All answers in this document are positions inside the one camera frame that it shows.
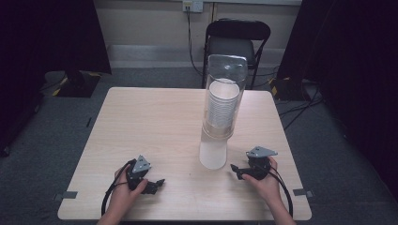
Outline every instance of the black device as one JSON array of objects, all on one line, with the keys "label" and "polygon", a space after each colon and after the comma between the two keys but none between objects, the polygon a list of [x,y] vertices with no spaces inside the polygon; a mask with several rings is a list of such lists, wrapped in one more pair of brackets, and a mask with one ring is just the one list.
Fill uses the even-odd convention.
[{"label": "black device", "polygon": [[[137,188],[150,168],[150,163],[147,162],[143,156],[139,156],[138,159],[133,159],[130,162],[130,167],[126,172],[127,183],[130,190],[135,190]],[[158,191],[158,188],[163,185],[163,183],[164,179],[161,179],[156,183],[148,181],[144,191],[141,192],[141,194],[155,194],[156,191]]]},{"label": "black device", "polygon": [[[287,201],[289,203],[289,214],[293,217],[293,203],[290,197],[289,191],[287,190],[286,185],[284,184],[283,179],[279,175],[278,171],[275,168],[272,168],[272,165],[269,161],[269,156],[276,156],[277,152],[269,150],[264,147],[256,146],[250,152],[246,152],[246,156],[248,157],[250,168],[240,169],[238,166],[231,164],[231,169],[233,172],[237,174],[237,179],[242,180],[243,174],[248,174],[254,177],[256,180],[262,180],[266,178],[267,175],[275,178],[282,186],[284,194],[286,195]],[[273,169],[276,174],[270,172],[270,169]]]},{"label": "black device", "polygon": [[[118,185],[123,185],[125,183],[117,184],[117,180],[119,179],[122,172],[129,166],[126,172],[127,184],[130,190],[135,190],[137,186],[144,180],[144,176],[148,173],[150,167],[150,163],[146,161],[143,156],[139,156],[138,159],[133,159],[128,161],[119,171],[117,176],[115,177],[114,182],[109,186],[108,190],[105,192],[105,197],[102,201],[101,214],[105,214],[106,203],[108,202],[109,195],[111,195],[112,190]],[[145,189],[141,192],[141,194],[156,194],[158,188],[161,187],[164,183],[164,179],[157,181],[156,183],[149,182],[147,183]]]},{"label": "black device", "polygon": [[233,172],[237,173],[237,179],[243,180],[242,174],[246,173],[257,180],[266,178],[271,168],[268,156],[276,156],[277,153],[267,148],[256,146],[252,151],[246,152],[250,168],[240,169],[238,166],[231,164]]}]

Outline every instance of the wall outlet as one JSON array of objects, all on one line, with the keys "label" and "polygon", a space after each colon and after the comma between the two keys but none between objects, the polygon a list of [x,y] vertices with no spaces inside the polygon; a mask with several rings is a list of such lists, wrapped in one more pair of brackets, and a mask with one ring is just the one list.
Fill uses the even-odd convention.
[{"label": "wall outlet", "polygon": [[203,2],[182,1],[182,11],[187,11],[187,8],[190,9],[190,12],[203,12]]}]

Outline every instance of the wooden table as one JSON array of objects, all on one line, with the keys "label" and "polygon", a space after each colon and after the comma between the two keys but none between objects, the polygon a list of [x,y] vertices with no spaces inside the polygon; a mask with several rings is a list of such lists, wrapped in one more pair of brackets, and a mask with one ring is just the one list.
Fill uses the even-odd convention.
[{"label": "wooden table", "polygon": [[259,145],[279,153],[274,158],[294,219],[310,219],[306,197],[292,191],[302,184],[271,94],[244,92],[227,162],[215,171],[199,160],[204,102],[204,89],[111,88],[69,184],[68,191],[78,194],[63,200],[58,216],[99,219],[115,171],[143,155],[152,166],[145,178],[166,181],[156,195],[140,196],[125,220],[272,220],[256,191],[229,166],[247,168],[245,153]]}]

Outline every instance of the wall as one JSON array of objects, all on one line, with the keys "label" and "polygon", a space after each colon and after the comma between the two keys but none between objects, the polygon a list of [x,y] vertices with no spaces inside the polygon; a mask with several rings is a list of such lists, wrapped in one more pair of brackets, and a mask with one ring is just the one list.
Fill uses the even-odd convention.
[{"label": "wall", "polygon": [[[188,51],[188,19],[180,1],[95,1],[99,23],[107,45],[166,46]],[[204,39],[214,5],[204,3],[203,13],[191,14],[191,40],[194,61],[203,61]],[[254,19],[271,28],[265,54],[282,59],[299,6],[245,5],[217,3],[215,19],[230,17]]]}]

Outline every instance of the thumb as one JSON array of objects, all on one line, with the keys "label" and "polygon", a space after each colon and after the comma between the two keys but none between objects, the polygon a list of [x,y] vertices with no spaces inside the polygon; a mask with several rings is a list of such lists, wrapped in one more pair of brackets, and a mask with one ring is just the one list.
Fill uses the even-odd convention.
[{"label": "thumb", "polygon": [[251,185],[253,185],[254,187],[256,186],[256,184],[257,184],[257,180],[254,178],[254,177],[252,177],[252,176],[250,176],[250,175],[248,175],[248,174],[246,174],[246,173],[244,173],[244,174],[242,174],[242,178],[245,180],[245,181],[248,181]]},{"label": "thumb", "polygon": [[142,180],[142,181],[140,182],[140,184],[138,184],[138,186],[135,188],[135,190],[132,191],[132,192],[130,192],[131,197],[136,197],[136,196],[140,195],[141,192],[144,191],[144,189],[145,189],[147,183],[148,183],[148,180],[147,180],[147,179]]}]

